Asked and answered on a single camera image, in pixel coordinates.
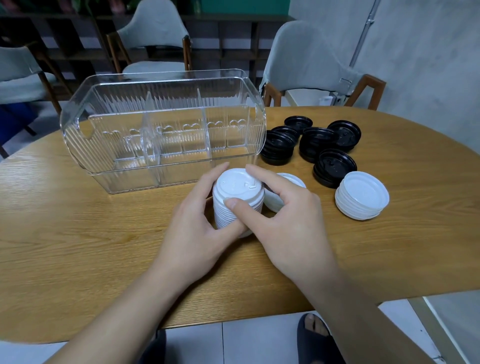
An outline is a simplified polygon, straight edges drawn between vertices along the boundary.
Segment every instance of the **green wall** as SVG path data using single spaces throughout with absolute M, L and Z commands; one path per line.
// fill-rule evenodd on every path
M 290 0 L 201 0 L 202 12 L 288 15 Z

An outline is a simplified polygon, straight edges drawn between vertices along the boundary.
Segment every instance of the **shelving unit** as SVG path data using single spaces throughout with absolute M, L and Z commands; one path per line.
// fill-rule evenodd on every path
M 256 77 L 258 61 L 266 60 L 270 53 L 269 49 L 259 49 L 260 28 L 262 24 L 285 23 L 294 20 L 290 16 L 254 14 L 200 14 L 180 16 L 184 22 L 217 22 L 219 48 L 193 48 L 192 62 L 194 69 L 196 60 L 248 61 L 250 79 L 256 85 L 260 82 Z M 0 32 L 2 36 L 7 36 L 16 45 L 24 45 L 32 41 L 45 45 L 32 22 L 35 18 L 44 19 L 49 25 L 53 37 L 59 46 L 57 49 L 49 48 L 48 55 L 53 61 L 66 61 L 69 63 L 75 76 L 75 82 L 71 83 L 75 86 L 79 85 L 86 77 L 95 74 L 92 61 L 107 61 L 111 67 L 111 71 L 115 72 L 106 34 L 115 31 L 115 20 L 123 20 L 125 22 L 130 20 L 131 17 L 131 15 L 89 17 L 77 14 L 0 14 Z M 80 37 L 72 23 L 72 20 L 75 19 L 82 19 L 91 23 L 96 31 L 96 36 L 101 48 L 85 49 L 83 47 Z M 252 24 L 250 49 L 225 49 L 223 47 L 224 37 L 221 33 L 222 24 L 231 22 L 250 22 Z M 131 59 L 134 61 L 183 61 L 182 50 L 175 47 L 146 47 L 146 52 L 143 49 L 133 49 L 129 50 L 129 53 Z

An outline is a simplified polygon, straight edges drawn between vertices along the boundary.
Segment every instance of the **wood grain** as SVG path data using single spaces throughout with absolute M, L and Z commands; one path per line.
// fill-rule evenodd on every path
M 305 115 L 315 126 L 351 120 L 359 170 L 390 204 L 370 221 L 342 215 L 295 151 L 285 166 L 322 199 L 340 265 L 377 301 L 480 288 L 480 156 L 384 113 L 345 107 L 267 108 L 268 128 Z M 70 339 L 143 272 L 173 206 L 192 184 L 108 195 L 75 165 L 55 132 L 0 163 L 0 339 Z M 172 309 L 166 327 L 311 309 L 249 237 L 234 244 Z

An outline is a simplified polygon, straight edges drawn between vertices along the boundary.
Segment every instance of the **hand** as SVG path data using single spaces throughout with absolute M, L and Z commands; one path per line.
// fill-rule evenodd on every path
M 239 220 L 215 230 L 204 214 L 212 186 L 227 167 L 228 163 L 224 163 L 205 173 L 175 207 L 153 263 L 153 266 L 169 269 L 186 286 L 208 273 L 224 250 L 246 231 Z
M 280 195 L 285 206 L 267 218 L 237 198 L 225 205 L 253 231 L 272 263 L 302 291 L 336 276 L 338 265 L 325 232 L 320 198 L 269 170 L 253 165 L 246 170 Z

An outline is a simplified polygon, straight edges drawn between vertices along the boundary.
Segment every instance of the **chair backrest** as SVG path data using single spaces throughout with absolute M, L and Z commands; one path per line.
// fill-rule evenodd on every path
M 170 0 L 142 0 L 132 20 L 117 33 L 125 48 L 182 47 L 188 36 L 177 8 Z
M 0 81 L 16 80 L 42 72 L 27 47 L 0 47 Z
M 283 24 L 275 35 L 260 91 L 271 82 L 279 91 L 317 88 L 346 94 L 360 77 L 339 62 L 318 27 L 297 20 Z

